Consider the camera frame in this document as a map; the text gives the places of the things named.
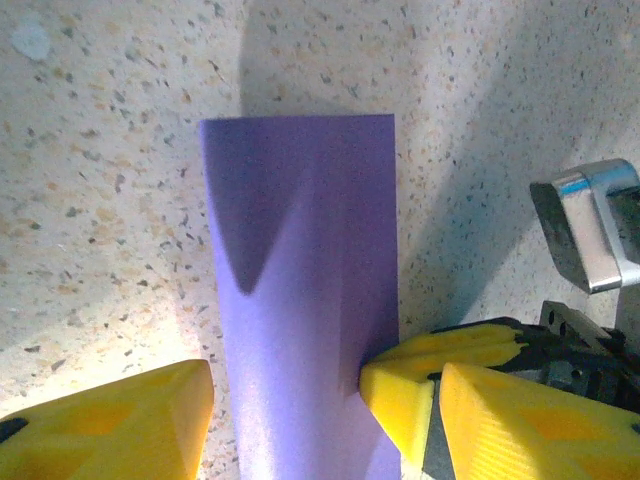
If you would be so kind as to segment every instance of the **speckled countertop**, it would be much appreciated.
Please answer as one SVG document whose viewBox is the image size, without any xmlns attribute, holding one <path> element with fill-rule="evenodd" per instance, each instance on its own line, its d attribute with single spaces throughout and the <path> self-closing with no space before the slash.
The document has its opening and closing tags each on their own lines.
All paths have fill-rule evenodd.
<svg viewBox="0 0 640 480">
<path fill-rule="evenodd" d="M 0 13 L 0 415 L 206 358 L 200 478 L 237 478 L 206 117 L 396 114 L 403 336 L 535 321 L 546 298 L 611 320 L 614 295 L 587 300 L 553 269 L 528 184 L 602 158 L 640 166 L 638 2 L 1 0 Z M 40 60 L 12 45 L 34 23 Z"/>
</svg>

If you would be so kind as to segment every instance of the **purple rectangular block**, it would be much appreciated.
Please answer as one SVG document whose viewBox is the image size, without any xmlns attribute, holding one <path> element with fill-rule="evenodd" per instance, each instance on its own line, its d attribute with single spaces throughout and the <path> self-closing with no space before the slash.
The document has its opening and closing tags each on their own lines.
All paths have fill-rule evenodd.
<svg viewBox="0 0 640 480">
<path fill-rule="evenodd" d="M 398 342 L 393 116 L 200 134 L 242 478 L 398 479 L 358 393 Z"/>
</svg>

